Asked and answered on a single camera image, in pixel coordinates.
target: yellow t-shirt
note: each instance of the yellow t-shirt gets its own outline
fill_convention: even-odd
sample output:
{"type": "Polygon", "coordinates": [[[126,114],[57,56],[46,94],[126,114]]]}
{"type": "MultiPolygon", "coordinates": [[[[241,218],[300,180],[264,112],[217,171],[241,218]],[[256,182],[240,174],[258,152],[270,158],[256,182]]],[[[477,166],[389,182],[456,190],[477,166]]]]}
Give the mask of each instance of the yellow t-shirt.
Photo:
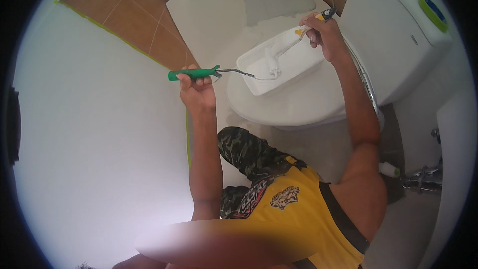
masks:
{"type": "Polygon", "coordinates": [[[363,261],[360,253],[337,227],[319,188],[320,177],[310,167],[292,166],[275,178],[245,220],[290,224],[316,235],[318,252],[308,259],[317,268],[357,269],[363,261]]]}

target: logo on shirt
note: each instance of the logo on shirt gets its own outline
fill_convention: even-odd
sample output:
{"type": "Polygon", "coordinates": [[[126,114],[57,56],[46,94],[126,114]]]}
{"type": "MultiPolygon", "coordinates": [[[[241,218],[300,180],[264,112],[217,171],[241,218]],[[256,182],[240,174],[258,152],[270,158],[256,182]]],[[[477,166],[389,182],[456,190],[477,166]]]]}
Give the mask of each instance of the logo on shirt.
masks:
{"type": "Polygon", "coordinates": [[[273,208],[279,208],[281,211],[284,211],[285,207],[292,203],[298,202],[297,194],[299,194],[299,187],[289,186],[286,189],[278,192],[272,197],[271,206],[273,208]]]}

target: person's arm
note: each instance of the person's arm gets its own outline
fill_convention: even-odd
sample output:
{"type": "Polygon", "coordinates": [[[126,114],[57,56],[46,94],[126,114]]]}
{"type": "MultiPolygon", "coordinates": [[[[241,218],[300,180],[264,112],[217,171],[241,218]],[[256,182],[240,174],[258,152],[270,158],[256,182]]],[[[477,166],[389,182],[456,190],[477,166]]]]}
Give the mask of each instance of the person's arm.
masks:
{"type": "Polygon", "coordinates": [[[303,19],[301,25],[314,28],[307,33],[312,47],[321,45],[324,57],[337,72],[353,147],[339,184],[330,189],[352,223],[371,241],[387,206],[385,184],[379,176],[379,121],[337,22],[323,22],[314,15],[303,19]]]}
{"type": "Polygon", "coordinates": [[[193,119],[194,152],[189,173],[189,187],[194,201],[191,220],[219,219],[222,195],[222,167],[218,148],[216,97],[211,77],[191,81],[185,74],[181,81],[181,99],[193,119]]]}

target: toilet seat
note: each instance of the toilet seat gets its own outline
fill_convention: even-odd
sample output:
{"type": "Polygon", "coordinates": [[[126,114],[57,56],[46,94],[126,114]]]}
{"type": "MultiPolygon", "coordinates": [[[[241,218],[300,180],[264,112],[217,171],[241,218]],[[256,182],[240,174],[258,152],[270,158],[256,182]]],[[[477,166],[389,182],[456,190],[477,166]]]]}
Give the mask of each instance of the toilet seat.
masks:
{"type": "MultiPolygon", "coordinates": [[[[363,69],[355,60],[359,60],[359,56],[353,46],[345,37],[344,40],[357,68],[363,69]]],[[[369,88],[373,97],[373,88],[371,85],[369,88]]],[[[232,110],[238,115],[263,125],[304,126],[331,118],[342,119],[345,114],[340,82],[334,67],[327,61],[301,80],[278,92],[261,96],[254,96],[239,74],[230,75],[226,97],[232,110]]]]}

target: toilet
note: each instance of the toilet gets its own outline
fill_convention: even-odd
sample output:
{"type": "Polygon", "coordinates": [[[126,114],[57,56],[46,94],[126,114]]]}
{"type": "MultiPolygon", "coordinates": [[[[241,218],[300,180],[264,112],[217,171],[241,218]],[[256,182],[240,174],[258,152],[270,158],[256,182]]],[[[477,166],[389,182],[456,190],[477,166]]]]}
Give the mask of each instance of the toilet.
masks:
{"type": "MultiPolygon", "coordinates": [[[[379,106],[409,94],[451,45],[446,19],[431,0],[347,0],[338,25],[377,114],[379,106]]],[[[327,61],[262,95],[254,95],[242,75],[231,75],[226,97],[241,117],[284,130],[345,118],[340,83],[327,61]]]]}

